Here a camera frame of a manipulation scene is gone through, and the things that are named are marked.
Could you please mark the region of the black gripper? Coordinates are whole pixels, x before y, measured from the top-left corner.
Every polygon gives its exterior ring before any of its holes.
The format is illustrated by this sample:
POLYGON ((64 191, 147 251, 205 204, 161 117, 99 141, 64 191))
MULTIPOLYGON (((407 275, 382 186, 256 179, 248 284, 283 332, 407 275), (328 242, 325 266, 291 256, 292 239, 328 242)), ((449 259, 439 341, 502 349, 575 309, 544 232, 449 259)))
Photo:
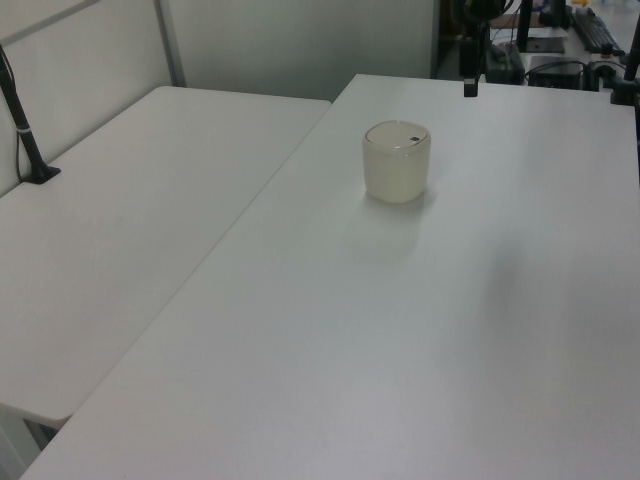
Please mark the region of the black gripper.
POLYGON ((481 60, 481 48, 477 39, 463 39, 460 43, 460 75, 463 79, 465 98, 478 96, 478 72, 481 60))

